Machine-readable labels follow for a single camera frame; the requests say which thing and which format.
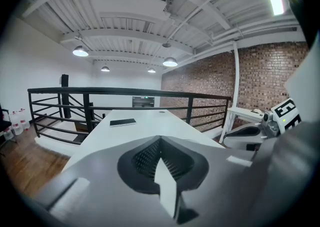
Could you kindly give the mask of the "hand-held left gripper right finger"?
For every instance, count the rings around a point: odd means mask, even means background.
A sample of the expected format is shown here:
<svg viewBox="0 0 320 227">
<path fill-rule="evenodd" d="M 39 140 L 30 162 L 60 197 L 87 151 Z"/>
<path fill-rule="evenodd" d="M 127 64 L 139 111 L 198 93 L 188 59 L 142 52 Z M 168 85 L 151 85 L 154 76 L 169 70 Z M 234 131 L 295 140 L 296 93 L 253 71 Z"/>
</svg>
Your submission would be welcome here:
<svg viewBox="0 0 320 227">
<path fill-rule="evenodd" d="M 160 199 L 174 225 L 238 225 L 238 197 L 245 151 L 206 146 L 162 136 L 159 142 Z"/>
</svg>

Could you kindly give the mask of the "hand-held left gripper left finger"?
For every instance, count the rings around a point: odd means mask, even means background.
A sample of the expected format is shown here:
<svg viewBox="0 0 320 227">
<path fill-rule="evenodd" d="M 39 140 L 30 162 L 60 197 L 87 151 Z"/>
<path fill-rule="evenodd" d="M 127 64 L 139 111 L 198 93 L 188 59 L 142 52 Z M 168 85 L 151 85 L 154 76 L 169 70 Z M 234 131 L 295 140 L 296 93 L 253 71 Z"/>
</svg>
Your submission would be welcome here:
<svg viewBox="0 0 320 227">
<path fill-rule="evenodd" d="M 157 194 L 131 189 L 117 164 L 127 151 L 149 138 L 90 153 L 72 164 L 32 200 L 32 211 L 45 224 L 172 224 Z"/>
</svg>

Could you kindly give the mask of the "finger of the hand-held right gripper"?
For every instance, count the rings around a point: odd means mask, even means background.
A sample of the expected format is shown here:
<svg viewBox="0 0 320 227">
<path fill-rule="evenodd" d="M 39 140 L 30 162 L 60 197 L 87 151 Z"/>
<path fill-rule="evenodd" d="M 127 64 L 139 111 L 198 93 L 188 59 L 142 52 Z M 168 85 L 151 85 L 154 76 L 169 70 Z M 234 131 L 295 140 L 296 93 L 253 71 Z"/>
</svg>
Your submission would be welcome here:
<svg viewBox="0 0 320 227">
<path fill-rule="evenodd" d="M 244 124 L 226 133 L 226 136 L 257 136 L 262 128 L 255 124 Z"/>
<path fill-rule="evenodd" d="M 231 149 L 256 150 L 263 142 L 261 137 L 261 133 L 227 133 L 223 137 L 223 143 Z"/>
</svg>

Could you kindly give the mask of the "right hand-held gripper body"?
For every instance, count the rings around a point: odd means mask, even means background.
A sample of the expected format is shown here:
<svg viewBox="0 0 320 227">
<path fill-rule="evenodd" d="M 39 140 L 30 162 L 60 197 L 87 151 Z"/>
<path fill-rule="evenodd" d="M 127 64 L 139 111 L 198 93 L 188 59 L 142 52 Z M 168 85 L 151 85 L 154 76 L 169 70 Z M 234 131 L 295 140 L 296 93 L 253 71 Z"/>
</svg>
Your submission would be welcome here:
<svg viewBox="0 0 320 227">
<path fill-rule="evenodd" d="M 273 120 L 277 122 L 279 127 L 278 136 L 284 134 L 287 130 L 290 130 L 296 127 L 301 122 L 298 109 L 293 99 L 290 97 L 285 101 L 283 101 L 282 103 L 272 107 L 270 111 L 272 111 L 273 113 Z M 277 137 L 268 138 L 266 133 L 264 132 L 261 122 L 256 125 L 259 125 L 262 128 L 262 131 L 261 131 L 262 143 L 267 139 L 278 137 L 277 136 Z"/>
</svg>

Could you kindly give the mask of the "white side table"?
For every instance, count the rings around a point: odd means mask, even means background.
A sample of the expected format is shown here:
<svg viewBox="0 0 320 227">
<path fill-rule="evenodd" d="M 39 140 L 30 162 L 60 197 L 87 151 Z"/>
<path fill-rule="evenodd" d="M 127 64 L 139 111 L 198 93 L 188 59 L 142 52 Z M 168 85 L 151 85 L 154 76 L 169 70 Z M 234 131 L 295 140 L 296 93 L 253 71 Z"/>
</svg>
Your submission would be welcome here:
<svg viewBox="0 0 320 227">
<path fill-rule="evenodd" d="M 252 110 L 245 108 L 235 106 L 228 108 L 226 118 L 223 122 L 223 129 L 219 139 L 219 143 L 223 143 L 224 135 L 226 134 L 226 132 L 229 132 L 232 129 L 235 117 L 239 117 L 241 120 L 245 120 L 250 123 L 259 123 L 261 122 L 263 116 L 264 114 L 261 112 L 253 112 Z"/>
</svg>

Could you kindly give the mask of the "white vertical pipe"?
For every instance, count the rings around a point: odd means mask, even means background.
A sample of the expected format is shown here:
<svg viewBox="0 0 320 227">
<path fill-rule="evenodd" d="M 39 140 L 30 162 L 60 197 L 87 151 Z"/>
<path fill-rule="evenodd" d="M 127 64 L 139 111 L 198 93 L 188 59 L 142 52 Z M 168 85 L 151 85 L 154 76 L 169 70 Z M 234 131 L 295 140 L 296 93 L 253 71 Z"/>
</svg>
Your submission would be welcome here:
<svg viewBox="0 0 320 227">
<path fill-rule="evenodd" d="M 235 81 L 234 81 L 234 92 L 233 92 L 233 101 L 232 107 L 236 108 L 238 103 L 239 96 L 239 84 L 240 84 L 240 61 L 239 61 L 239 52 L 237 43 L 235 41 L 232 42 L 233 52 L 234 52 L 234 63 L 235 63 Z"/>
</svg>

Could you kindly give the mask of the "black smartphone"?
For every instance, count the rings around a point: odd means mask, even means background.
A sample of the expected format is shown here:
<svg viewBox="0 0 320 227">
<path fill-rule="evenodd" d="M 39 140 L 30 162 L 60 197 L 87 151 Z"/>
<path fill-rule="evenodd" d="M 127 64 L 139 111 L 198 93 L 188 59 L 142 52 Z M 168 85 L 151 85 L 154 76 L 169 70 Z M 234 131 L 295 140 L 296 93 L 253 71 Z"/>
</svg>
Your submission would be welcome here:
<svg viewBox="0 0 320 227">
<path fill-rule="evenodd" d="M 136 120 L 134 118 L 127 118 L 127 119 L 117 119 L 111 120 L 109 122 L 110 127 L 121 127 L 121 126 L 128 126 L 136 124 Z"/>
</svg>

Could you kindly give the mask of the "white rectangular table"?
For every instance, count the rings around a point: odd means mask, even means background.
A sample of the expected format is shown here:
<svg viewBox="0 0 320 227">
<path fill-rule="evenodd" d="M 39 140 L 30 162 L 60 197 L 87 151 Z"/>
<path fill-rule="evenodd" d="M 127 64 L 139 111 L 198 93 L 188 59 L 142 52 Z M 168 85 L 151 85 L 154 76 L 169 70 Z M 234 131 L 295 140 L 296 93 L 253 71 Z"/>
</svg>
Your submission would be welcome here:
<svg viewBox="0 0 320 227">
<path fill-rule="evenodd" d="M 120 156 L 117 171 L 131 189 L 160 198 L 160 140 L 173 137 L 210 147 L 223 148 L 220 144 L 190 126 L 167 110 L 112 110 L 75 149 L 63 171 L 85 156 L 99 150 L 119 146 L 131 141 L 149 138 Z M 110 121 L 135 119 L 136 124 L 110 127 Z M 193 227 L 197 225 L 172 224 L 66 224 L 70 227 Z"/>
</svg>

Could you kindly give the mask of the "dark double door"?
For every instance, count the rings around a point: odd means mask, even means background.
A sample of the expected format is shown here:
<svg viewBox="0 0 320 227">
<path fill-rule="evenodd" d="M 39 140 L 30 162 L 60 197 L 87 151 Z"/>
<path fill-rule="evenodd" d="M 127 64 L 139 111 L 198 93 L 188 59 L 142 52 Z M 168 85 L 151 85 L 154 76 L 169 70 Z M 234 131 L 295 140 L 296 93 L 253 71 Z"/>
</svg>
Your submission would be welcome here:
<svg viewBox="0 0 320 227">
<path fill-rule="evenodd" d="M 133 108 L 153 108 L 155 106 L 155 98 L 149 96 L 133 96 Z"/>
</svg>

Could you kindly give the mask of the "tall black column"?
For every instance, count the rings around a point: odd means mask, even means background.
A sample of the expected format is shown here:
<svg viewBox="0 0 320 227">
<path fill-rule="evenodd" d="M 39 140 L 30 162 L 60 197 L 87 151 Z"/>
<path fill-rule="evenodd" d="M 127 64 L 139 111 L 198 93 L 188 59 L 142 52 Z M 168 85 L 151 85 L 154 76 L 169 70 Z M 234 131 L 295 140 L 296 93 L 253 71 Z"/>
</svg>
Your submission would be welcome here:
<svg viewBox="0 0 320 227">
<path fill-rule="evenodd" d="M 69 75 L 68 74 L 62 74 L 61 75 L 61 87 L 62 88 L 67 88 L 69 86 Z M 62 104 L 63 105 L 69 105 L 69 95 L 67 93 L 63 93 L 61 95 L 62 97 Z M 64 113 L 64 117 L 66 119 L 70 119 L 71 118 L 71 110 L 69 108 L 63 108 L 63 113 Z"/>
</svg>

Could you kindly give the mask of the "black metal railing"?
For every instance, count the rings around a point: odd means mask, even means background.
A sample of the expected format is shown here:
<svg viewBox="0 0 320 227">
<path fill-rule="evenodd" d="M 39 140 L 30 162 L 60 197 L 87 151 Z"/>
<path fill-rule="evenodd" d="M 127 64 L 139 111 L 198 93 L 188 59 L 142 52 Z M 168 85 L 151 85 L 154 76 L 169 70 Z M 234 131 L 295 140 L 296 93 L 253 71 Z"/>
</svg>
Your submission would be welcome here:
<svg viewBox="0 0 320 227">
<path fill-rule="evenodd" d="M 80 145 L 79 141 L 71 141 L 65 138 L 47 134 L 45 130 L 53 130 L 59 133 L 72 134 L 76 136 L 89 135 L 95 126 L 102 122 L 103 117 L 96 114 L 96 111 L 126 110 L 123 106 L 95 106 L 90 102 L 91 95 L 109 95 L 109 96 L 151 96 L 159 98 L 186 98 L 186 106 L 164 106 L 163 110 L 185 110 L 186 115 L 182 118 L 187 124 L 193 119 L 203 118 L 204 115 L 193 115 L 192 111 L 198 107 L 194 105 L 195 99 L 224 100 L 224 104 L 207 105 L 206 108 L 221 108 L 214 115 L 222 115 L 222 118 L 214 119 L 213 122 L 219 122 L 223 126 L 226 119 L 227 109 L 230 101 L 229 96 L 212 95 L 192 92 L 165 91 L 154 89 L 138 88 L 115 88 L 115 87 L 46 87 L 29 88 L 28 102 L 30 114 L 36 136 L 50 138 L 59 142 L 72 145 Z M 68 94 L 69 105 L 62 104 L 62 94 Z M 71 118 L 65 118 L 63 108 L 69 108 Z M 86 125 L 85 132 L 72 131 L 63 128 L 54 127 L 56 122 L 71 122 Z"/>
</svg>

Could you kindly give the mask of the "group of clear water bottles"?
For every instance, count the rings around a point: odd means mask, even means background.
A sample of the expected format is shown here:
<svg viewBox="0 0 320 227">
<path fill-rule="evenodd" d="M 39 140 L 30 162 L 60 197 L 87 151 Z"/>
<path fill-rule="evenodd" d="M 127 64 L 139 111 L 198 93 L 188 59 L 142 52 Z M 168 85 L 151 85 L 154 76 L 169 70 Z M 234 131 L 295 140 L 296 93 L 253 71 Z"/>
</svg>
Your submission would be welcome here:
<svg viewBox="0 0 320 227">
<path fill-rule="evenodd" d="M 26 110 L 24 108 L 18 111 L 12 111 L 11 113 L 7 110 L 2 118 L 4 121 L 11 122 L 11 126 L 3 131 L 5 140 L 15 141 L 17 136 L 30 128 L 30 123 L 27 120 Z"/>
</svg>

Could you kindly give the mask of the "black office chair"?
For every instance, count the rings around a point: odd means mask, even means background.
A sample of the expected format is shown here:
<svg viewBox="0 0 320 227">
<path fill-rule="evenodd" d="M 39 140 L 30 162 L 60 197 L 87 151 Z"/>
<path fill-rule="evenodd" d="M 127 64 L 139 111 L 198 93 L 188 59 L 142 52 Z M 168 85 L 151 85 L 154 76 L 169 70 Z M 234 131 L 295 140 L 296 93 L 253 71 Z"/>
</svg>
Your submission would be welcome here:
<svg viewBox="0 0 320 227">
<path fill-rule="evenodd" d="M 5 158 L 6 155 L 1 151 L 1 149 L 6 145 L 8 141 L 11 141 L 17 144 L 18 140 L 15 132 L 12 130 L 12 122 L 10 120 L 4 120 L 3 112 L 6 112 L 7 114 L 9 114 L 9 111 L 7 109 L 2 108 L 0 104 L 0 137 L 4 136 L 4 133 L 6 130 L 10 131 L 10 133 L 13 135 L 13 138 L 10 138 L 9 140 L 6 140 L 2 144 L 0 144 L 0 155 Z"/>
</svg>

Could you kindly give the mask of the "white ceiling air conditioner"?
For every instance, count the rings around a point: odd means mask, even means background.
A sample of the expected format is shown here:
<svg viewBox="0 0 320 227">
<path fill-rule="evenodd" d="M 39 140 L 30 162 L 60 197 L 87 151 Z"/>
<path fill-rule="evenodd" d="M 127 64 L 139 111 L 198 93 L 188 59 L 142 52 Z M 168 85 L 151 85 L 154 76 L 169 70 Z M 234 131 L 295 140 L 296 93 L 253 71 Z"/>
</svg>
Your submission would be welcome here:
<svg viewBox="0 0 320 227">
<path fill-rule="evenodd" d="M 165 22 L 171 14 L 162 0 L 92 0 L 101 18 L 130 18 L 151 23 Z"/>
</svg>

